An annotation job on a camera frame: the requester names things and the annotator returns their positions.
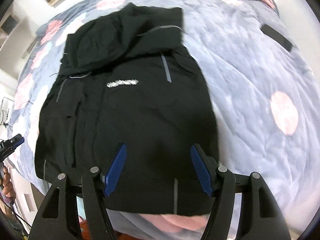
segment white logo on jacket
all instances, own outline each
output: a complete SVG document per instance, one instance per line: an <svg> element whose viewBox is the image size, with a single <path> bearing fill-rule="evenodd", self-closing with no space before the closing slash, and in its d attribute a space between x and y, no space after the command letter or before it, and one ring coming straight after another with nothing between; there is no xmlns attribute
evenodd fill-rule
<svg viewBox="0 0 320 240"><path fill-rule="evenodd" d="M130 79L130 80L117 80L114 82L110 82L107 84L107 87L113 88L120 85L136 85L138 83L138 80L136 79Z"/></svg>

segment blue gripper pad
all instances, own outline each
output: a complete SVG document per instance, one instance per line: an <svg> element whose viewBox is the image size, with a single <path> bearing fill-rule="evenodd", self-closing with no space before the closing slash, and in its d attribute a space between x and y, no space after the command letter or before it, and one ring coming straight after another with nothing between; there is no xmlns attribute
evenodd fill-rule
<svg viewBox="0 0 320 240"><path fill-rule="evenodd" d="M114 159L108 173L104 178L104 183L106 184L106 187L104 188L103 193L105 196L109 197L110 194L115 190L126 157L127 150L125 144L123 144L116 158Z"/></svg>
<svg viewBox="0 0 320 240"><path fill-rule="evenodd" d="M194 145L191 146L190 155L202 189L209 195L209 197L211 197L213 194L213 188L211 186L211 175Z"/></svg>

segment human hand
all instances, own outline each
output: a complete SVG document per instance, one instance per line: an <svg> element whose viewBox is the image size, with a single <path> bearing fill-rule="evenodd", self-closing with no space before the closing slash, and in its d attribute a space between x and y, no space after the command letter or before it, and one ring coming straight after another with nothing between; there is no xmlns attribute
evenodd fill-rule
<svg viewBox="0 0 320 240"><path fill-rule="evenodd" d="M13 198L15 199L16 197L16 192L13 189L13 184L10 181L11 179L11 175L8 172L8 168L6 166L3 167L3 171L4 171L4 177L3 177L3 181L0 179L0 185L3 185L4 188L2 190L3 195L5 195L8 198Z"/></svg>

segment gray blanket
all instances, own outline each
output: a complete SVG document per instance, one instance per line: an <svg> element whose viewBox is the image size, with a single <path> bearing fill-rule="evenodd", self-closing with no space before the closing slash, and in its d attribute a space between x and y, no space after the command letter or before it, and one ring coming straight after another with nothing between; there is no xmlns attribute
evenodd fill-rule
<svg viewBox="0 0 320 240"><path fill-rule="evenodd" d="M49 185L34 170L38 119L59 71L66 37L128 2L183 8L183 42L208 84L218 119L222 163L235 173L261 173L290 219L291 210L310 201L320 186L320 92L273 0L84 0L55 16L37 31L38 46L19 78L8 136L21 133L26 142L10 156L12 164L41 192L47 192ZM289 39L292 51L263 34L262 24ZM311 218L319 200L319 196L313 200ZM230 236L236 232L239 205L237 197ZM301 228L308 222L302 221ZM146 231L142 228L137 222L129 233L147 239L173 237L151 229L147 236L137 233ZM174 236L191 236L186 232ZM192 232L192 238L200 236L201 230Z"/></svg>

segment black jacket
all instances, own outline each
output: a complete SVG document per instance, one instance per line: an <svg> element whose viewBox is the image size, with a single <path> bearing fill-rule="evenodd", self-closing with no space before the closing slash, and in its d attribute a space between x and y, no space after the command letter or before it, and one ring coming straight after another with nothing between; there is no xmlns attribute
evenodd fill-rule
<svg viewBox="0 0 320 240"><path fill-rule="evenodd" d="M40 113L39 178L52 183L64 172L75 184L93 166L106 174L125 143L127 159L107 208L210 212L190 149L199 143L218 160L217 127L206 82L181 44L181 30L181 8L128 4L68 36Z"/></svg>

